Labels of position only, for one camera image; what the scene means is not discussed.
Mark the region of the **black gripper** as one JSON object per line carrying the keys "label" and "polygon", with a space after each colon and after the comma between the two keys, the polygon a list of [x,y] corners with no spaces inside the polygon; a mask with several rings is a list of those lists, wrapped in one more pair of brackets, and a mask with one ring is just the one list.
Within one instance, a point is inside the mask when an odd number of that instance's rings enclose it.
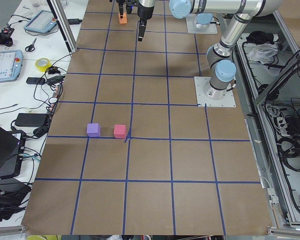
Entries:
{"label": "black gripper", "polygon": [[124,17],[124,5],[127,13],[131,13],[133,7],[137,7],[138,0],[116,0],[119,9],[119,18]]}
{"label": "black gripper", "polygon": [[156,0],[138,0],[137,15],[141,19],[138,24],[138,37],[139,42],[143,41],[147,28],[147,20],[152,18]]}

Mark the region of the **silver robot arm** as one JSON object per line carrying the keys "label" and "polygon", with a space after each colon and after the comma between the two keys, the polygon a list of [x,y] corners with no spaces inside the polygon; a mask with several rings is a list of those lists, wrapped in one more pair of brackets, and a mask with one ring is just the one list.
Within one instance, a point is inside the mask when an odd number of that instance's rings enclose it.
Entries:
{"label": "silver robot arm", "polygon": [[211,100],[221,100],[227,87],[234,79],[237,68],[230,60],[234,46],[254,17],[262,17],[276,11],[281,0],[170,0],[169,9],[176,19],[189,14],[233,14],[218,43],[206,53],[211,69],[211,78],[203,87],[204,94]]}

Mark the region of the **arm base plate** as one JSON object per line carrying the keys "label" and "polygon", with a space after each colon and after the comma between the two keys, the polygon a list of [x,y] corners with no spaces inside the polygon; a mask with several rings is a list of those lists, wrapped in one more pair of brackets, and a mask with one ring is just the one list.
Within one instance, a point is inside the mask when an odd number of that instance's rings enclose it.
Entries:
{"label": "arm base plate", "polygon": [[217,22],[212,13],[189,14],[186,17],[187,33],[217,35]]}
{"label": "arm base plate", "polygon": [[209,76],[195,76],[194,85],[198,107],[235,108],[236,102],[231,84],[224,90],[216,90],[210,85]]}

